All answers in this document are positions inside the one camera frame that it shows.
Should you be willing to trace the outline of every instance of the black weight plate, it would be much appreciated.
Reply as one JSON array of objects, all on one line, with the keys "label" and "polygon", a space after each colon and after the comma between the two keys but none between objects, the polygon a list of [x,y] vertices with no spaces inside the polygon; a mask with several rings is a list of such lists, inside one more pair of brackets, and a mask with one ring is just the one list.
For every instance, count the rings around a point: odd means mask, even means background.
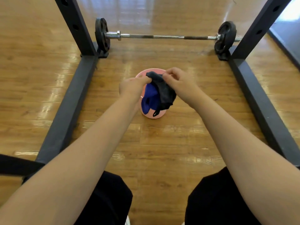
[{"label": "black weight plate", "polygon": [[95,36],[99,49],[104,53],[110,49],[110,39],[105,37],[106,32],[108,32],[106,20],[104,18],[97,18],[95,23]]},{"label": "black weight plate", "polygon": [[224,22],[219,30],[218,34],[221,38],[215,43],[216,54],[223,54],[232,47],[236,37],[236,27],[232,21]]}]

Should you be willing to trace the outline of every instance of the leg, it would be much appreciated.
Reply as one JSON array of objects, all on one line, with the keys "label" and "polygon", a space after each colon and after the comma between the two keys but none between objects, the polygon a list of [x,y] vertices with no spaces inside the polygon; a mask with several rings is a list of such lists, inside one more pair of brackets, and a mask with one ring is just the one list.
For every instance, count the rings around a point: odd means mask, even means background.
[{"label": "leg", "polygon": [[104,171],[75,225],[124,225],[132,193],[122,178]]},{"label": "leg", "polygon": [[259,225],[238,191],[227,167],[204,177],[188,197],[185,224]]}]

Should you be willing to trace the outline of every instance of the shoe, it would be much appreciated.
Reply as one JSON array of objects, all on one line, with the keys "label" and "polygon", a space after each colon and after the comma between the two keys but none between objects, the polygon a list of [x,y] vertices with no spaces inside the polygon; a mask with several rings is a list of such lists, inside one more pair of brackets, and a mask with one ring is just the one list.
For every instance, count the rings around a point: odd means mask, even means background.
[{"label": "shoe", "polygon": [[127,216],[127,219],[126,219],[125,225],[130,225],[130,220],[129,220],[129,217],[128,217],[128,216]]}]

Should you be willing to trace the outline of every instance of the cloth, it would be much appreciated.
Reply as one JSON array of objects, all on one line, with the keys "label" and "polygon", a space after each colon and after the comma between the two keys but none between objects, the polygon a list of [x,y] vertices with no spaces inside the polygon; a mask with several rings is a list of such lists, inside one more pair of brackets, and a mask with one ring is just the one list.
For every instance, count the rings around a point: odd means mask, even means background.
[{"label": "cloth", "polygon": [[155,117],[161,110],[167,110],[170,108],[170,106],[173,105],[173,102],[176,98],[176,93],[163,80],[161,74],[157,74],[151,71],[146,73],[146,76],[150,77],[152,79],[152,82],[146,85],[145,95],[142,99],[142,110],[144,114],[147,114],[150,108],[156,108],[153,109],[155,110],[153,117]]},{"label": "cloth", "polygon": [[132,192],[118,175],[104,171],[75,225],[124,225]]},{"label": "cloth", "polygon": [[260,225],[238,191],[227,167],[204,177],[189,195],[185,225]]}]

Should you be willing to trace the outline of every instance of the wooden floor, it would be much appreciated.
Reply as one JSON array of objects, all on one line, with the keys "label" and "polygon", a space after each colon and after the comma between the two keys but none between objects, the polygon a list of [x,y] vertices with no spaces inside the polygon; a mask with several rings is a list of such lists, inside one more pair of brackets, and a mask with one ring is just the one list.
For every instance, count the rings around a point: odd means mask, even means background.
[{"label": "wooden floor", "polygon": [[[96,17],[122,33],[215,35],[225,20],[243,35],[266,0],[78,0],[92,39]],[[80,61],[54,0],[1,0],[0,153],[35,159]],[[213,42],[111,41],[99,61],[78,126],[78,138],[118,98],[118,83],[147,68],[192,73],[201,88],[263,140],[229,65]],[[266,35],[247,59],[300,146],[300,74]],[[201,118],[177,98],[165,116],[138,113],[107,170],[133,192],[132,225],[181,224],[187,197],[202,177],[225,166]],[[0,178],[0,205],[20,178]]]}]

